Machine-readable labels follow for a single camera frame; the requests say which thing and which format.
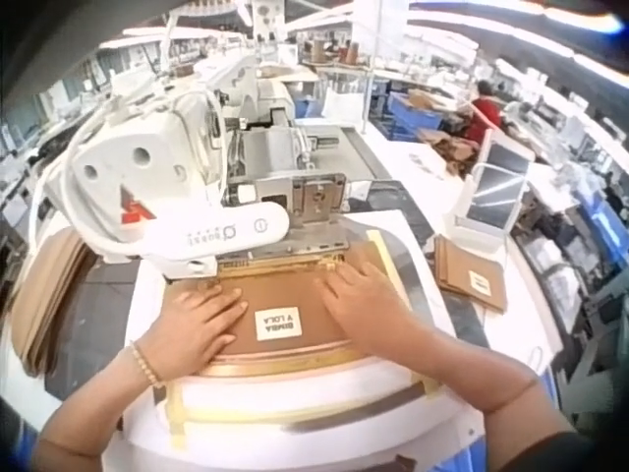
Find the brown leather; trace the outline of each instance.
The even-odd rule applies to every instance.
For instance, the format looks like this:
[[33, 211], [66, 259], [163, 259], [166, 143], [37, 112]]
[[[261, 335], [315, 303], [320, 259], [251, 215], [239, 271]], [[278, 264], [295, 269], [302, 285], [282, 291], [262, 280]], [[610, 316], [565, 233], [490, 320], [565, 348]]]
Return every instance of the brown leather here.
[[[354, 244], [345, 253], [345, 260], [352, 266], [357, 266], [360, 261], [369, 261], [384, 271], [378, 249], [372, 242]], [[295, 352], [347, 342], [341, 328], [326, 312], [315, 289], [315, 279], [324, 276], [325, 271], [326, 268], [319, 265], [300, 267], [294, 271], [220, 279], [220, 284], [225, 290], [241, 288], [242, 298], [249, 302], [249, 308], [231, 329], [231, 332], [237, 336], [236, 340], [227, 346], [216, 359], [257, 354], [263, 357], [270, 352]], [[207, 283], [190, 280], [176, 282], [166, 289], [164, 298], [168, 300], [177, 296], [182, 290], [199, 287], [203, 290], [207, 286]], [[283, 339], [257, 340], [256, 312], [291, 307], [299, 310], [302, 335]]]
[[[504, 273], [499, 263], [469, 253], [443, 236], [437, 236], [434, 245], [435, 279], [440, 288], [468, 296], [499, 313], [506, 311]], [[474, 287], [472, 273], [486, 281], [488, 292]]]
[[46, 239], [10, 310], [13, 348], [32, 377], [51, 372], [66, 304], [96, 255], [71, 228]]

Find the label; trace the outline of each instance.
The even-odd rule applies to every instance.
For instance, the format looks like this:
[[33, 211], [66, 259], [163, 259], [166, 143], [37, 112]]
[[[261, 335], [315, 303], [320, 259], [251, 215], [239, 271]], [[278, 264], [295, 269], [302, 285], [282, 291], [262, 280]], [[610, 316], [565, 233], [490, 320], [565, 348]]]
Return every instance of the label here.
[[476, 272], [472, 272], [470, 270], [470, 285], [472, 288], [487, 297], [491, 296], [491, 285], [489, 285], [489, 281], [484, 278], [482, 275]]
[[299, 310], [292, 307], [256, 312], [256, 335], [258, 341], [301, 336]]

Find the workstation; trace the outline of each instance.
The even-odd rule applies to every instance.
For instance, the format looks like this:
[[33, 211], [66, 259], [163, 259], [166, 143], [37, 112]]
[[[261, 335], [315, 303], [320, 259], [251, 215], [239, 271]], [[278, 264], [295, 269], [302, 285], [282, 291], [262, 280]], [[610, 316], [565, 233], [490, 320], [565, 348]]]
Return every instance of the workstation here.
[[[12, 236], [18, 269], [0, 344], [15, 454], [28, 460], [61, 403], [150, 328], [181, 279], [219, 277], [246, 280], [249, 293], [301, 285], [253, 299], [257, 311], [235, 325], [230, 350], [134, 401], [105, 470], [479, 472], [479, 411], [432, 379], [357, 352], [320, 321], [302, 265], [324, 270], [363, 248], [423, 323], [528, 366], [577, 428], [592, 429], [609, 402], [586, 400], [613, 390], [629, 336], [627, 211], [608, 201], [609, 192], [624, 201], [627, 152], [585, 118], [583, 140], [599, 140], [575, 144], [578, 113], [551, 125], [538, 101], [506, 109], [527, 103], [526, 93], [501, 108], [509, 126], [487, 126], [472, 142], [476, 83], [498, 89], [503, 66], [466, 59], [450, 72], [443, 58], [378, 57], [344, 27], [349, 18], [341, 27], [287, 21], [283, 43], [275, 25], [284, 21], [260, 11], [288, 15], [291, 2], [243, 4], [229, 13], [250, 30], [229, 50], [199, 41], [216, 34], [182, 26], [204, 17], [209, 29], [222, 4], [170, 11], [147, 43], [155, 53], [143, 51], [158, 56], [161, 75], [145, 65], [112, 75], [117, 104], [104, 93], [95, 111], [58, 121], [38, 141], [61, 137], [54, 146], [23, 150], [24, 162], [39, 157], [24, 174], [34, 184], [21, 207], [31, 216], [21, 221], [35, 225]], [[315, 21], [351, 12], [320, 9]], [[169, 61], [169, 30], [190, 43], [190, 60], [170, 49]], [[394, 43], [391, 30], [372, 40]], [[515, 93], [501, 92], [503, 101]], [[182, 116], [162, 113], [178, 103]], [[561, 129], [542, 133], [531, 125], [539, 119]], [[193, 199], [200, 189], [223, 213]], [[223, 241], [208, 223], [219, 217], [242, 227]], [[47, 305], [24, 295], [36, 283], [50, 292]], [[261, 336], [257, 315], [285, 306], [296, 307], [299, 333]]]

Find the beaded bracelet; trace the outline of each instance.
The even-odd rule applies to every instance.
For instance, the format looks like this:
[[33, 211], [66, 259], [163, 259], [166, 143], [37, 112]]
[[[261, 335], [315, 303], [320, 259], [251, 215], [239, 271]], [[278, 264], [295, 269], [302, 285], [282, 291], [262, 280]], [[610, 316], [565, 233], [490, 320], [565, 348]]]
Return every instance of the beaded bracelet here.
[[148, 364], [148, 362], [146, 361], [146, 359], [144, 358], [144, 356], [140, 352], [140, 349], [138, 349], [138, 346], [136, 345], [135, 342], [131, 343], [131, 352], [134, 353], [134, 357], [136, 358], [136, 362], [138, 362], [138, 365], [142, 369], [142, 372], [144, 372], [144, 375], [146, 376], [146, 378], [150, 382], [151, 386], [153, 386], [155, 388], [161, 388], [162, 387], [162, 382], [157, 378], [157, 375], [155, 374], [153, 369], [150, 367], [150, 365]]

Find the red shirt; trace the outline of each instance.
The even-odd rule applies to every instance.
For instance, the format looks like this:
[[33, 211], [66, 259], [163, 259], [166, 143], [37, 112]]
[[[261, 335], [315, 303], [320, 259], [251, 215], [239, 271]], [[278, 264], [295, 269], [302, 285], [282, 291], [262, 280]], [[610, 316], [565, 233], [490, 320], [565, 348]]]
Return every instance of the red shirt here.
[[[481, 113], [483, 113], [487, 120], [493, 123], [495, 126], [500, 126], [502, 123], [502, 119], [500, 118], [500, 110], [496, 106], [493, 101], [488, 98], [477, 98], [472, 102], [474, 106], [476, 106]], [[487, 130], [488, 125], [478, 116], [476, 113], [472, 116], [472, 122], [470, 123], [470, 127], [465, 133], [465, 138], [470, 141], [475, 141], [479, 145], [483, 143], [483, 138], [485, 137], [485, 131]]]

